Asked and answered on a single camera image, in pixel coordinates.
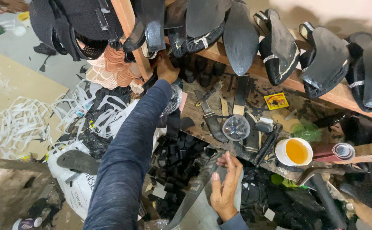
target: fingernail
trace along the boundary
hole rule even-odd
[[[214,172],[213,175],[212,175],[212,178],[213,180],[218,180],[220,177],[219,177],[219,174]]]

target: white wall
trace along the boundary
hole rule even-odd
[[[325,26],[345,37],[357,31],[372,33],[372,0],[245,0],[251,20],[259,10],[273,8],[286,27],[298,30],[299,24],[309,21]]]

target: hand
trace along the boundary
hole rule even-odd
[[[179,75],[180,68],[173,67],[172,63],[170,62],[168,56],[163,51],[161,52],[161,55],[158,57],[158,64],[157,64],[157,74],[158,79],[163,79],[169,82],[169,84],[172,84],[174,81],[176,81],[177,76]]]
[[[217,159],[217,165],[227,167],[227,174],[220,183],[219,174],[214,172],[212,175],[212,194],[210,196],[211,206],[219,214],[221,219],[226,222],[235,216],[238,211],[234,206],[234,194],[237,189],[239,177],[243,165],[237,158],[230,155],[229,151]]]

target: work table surface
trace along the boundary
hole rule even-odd
[[[206,71],[211,71],[211,66],[206,68]],[[284,88],[282,86],[272,86],[270,82],[266,79],[263,79],[261,77],[256,77],[255,75],[249,75],[249,89],[248,89],[248,95],[246,97],[246,103],[245,103],[245,112],[250,112],[254,117],[259,120],[260,117],[270,118],[270,110],[268,109],[264,96],[272,95],[275,93],[284,92],[285,97],[290,105],[290,107],[286,107],[290,111],[297,109],[297,118],[302,120],[307,120],[310,122],[314,122],[315,120],[319,118],[323,118],[327,115],[335,114],[338,108],[332,108],[328,107],[322,103],[324,102],[315,102],[311,101],[309,99],[306,99],[303,96],[303,93],[298,91],[293,91],[287,88]],[[214,112],[216,115],[222,115],[221,110],[221,101],[220,98],[224,98],[227,101],[228,104],[228,111],[231,114],[233,111],[233,104],[234,104],[234,95],[237,88],[237,79],[238,76],[234,74],[234,72],[231,70],[230,66],[227,66],[226,72],[220,76],[216,77],[213,76],[211,85],[209,87],[203,88],[198,83],[198,79],[196,79],[193,83],[186,83],[183,82],[183,91],[188,94],[183,112],[181,114],[181,118],[183,117],[189,117],[191,118],[195,126],[188,128],[187,130],[183,130],[184,132],[202,139],[209,144],[212,144],[214,147],[224,150],[229,150],[233,155],[236,155],[238,151],[234,148],[234,142],[229,141],[226,143],[221,143],[218,140],[214,139],[213,136],[210,135],[210,132],[205,124],[204,121],[204,112],[202,108],[196,107],[195,104],[197,102],[197,97],[194,93],[194,90],[202,91],[203,93],[206,93],[210,90],[210,88],[219,80],[224,81],[224,86],[219,90],[213,93],[213,95],[207,100],[210,109],[212,112]],[[223,122],[225,119],[218,118],[219,124],[222,127]],[[282,131],[278,137],[278,141],[281,139],[286,139],[292,137],[290,133],[286,131]],[[275,154],[274,150],[269,155],[268,160],[265,160],[261,167],[273,171],[277,174],[280,174],[287,179],[290,180],[298,180],[298,178],[301,176],[301,173],[295,173],[291,172],[282,168],[279,168],[275,166]],[[302,166],[303,169],[309,168],[309,167],[326,167],[325,163],[321,162],[314,162],[312,161],[309,165]]]

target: gray floor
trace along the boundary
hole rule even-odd
[[[17,19],[17,14],[0,14],[0,23],[11,21],[6,24],[14,24],[12,20],[15,20],[16,27],[23,25]],[[25,35],[17,37],[13,34],[11,28],[14,27],[8,27],[9,30],[0,35],[0,53],[65,87],[72,88],[76,86],[80,82],[77,74],[79,74],[81,67],[83,65],[86,65],[85,67],[87,68],[90,66],[85,60],[74,62],[70,55],[57,54],[48,58],[45,72],[41,72],[39,69],[47,56],[34,52],[33,46],[37,46],[41,42],[33,29],[28,27]]]

